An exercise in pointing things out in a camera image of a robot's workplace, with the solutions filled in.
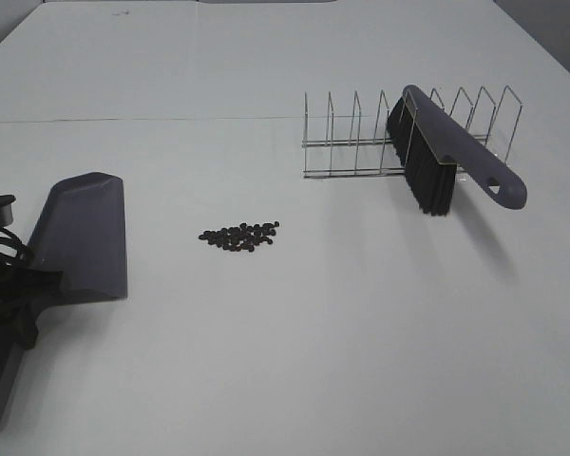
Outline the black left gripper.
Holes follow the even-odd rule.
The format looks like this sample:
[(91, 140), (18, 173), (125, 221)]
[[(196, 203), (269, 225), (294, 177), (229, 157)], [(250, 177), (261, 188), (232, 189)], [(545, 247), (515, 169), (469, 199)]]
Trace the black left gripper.
[(61, 299), (63, 272), (17, 269), (0, 277), (0, 422), (23, 354), (35, 347), (41, 312)]

